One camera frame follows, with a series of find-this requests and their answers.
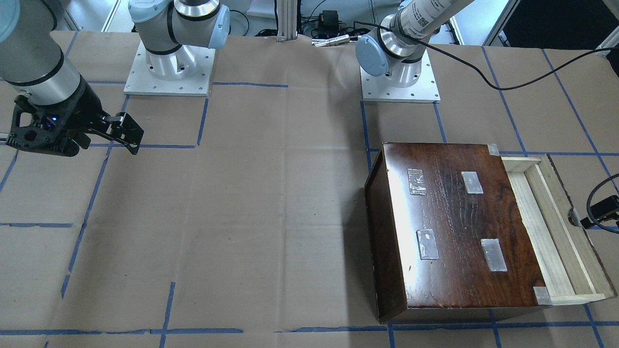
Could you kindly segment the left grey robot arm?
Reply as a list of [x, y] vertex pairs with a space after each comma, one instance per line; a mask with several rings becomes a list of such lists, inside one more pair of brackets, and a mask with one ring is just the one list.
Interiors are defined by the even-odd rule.
[[389, 85], [413, 86], [435, 29], [469, 4], [470, 0], [405, 0], [395, 14], [358, 39], [355, 53], [360, 67]]

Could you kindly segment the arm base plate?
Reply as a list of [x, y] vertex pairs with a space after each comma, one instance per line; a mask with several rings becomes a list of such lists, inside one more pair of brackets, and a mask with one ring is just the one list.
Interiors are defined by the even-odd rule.
[[360, 66], [363, 101], [434, 103], [441, 100], [427, 52], [413, 63], [372, 52], [360, 60]]
[[155, 55], [140, 43], [124, 92], [142, 96], [207, 97], [216, 49], [183, 45], [168, 55]]

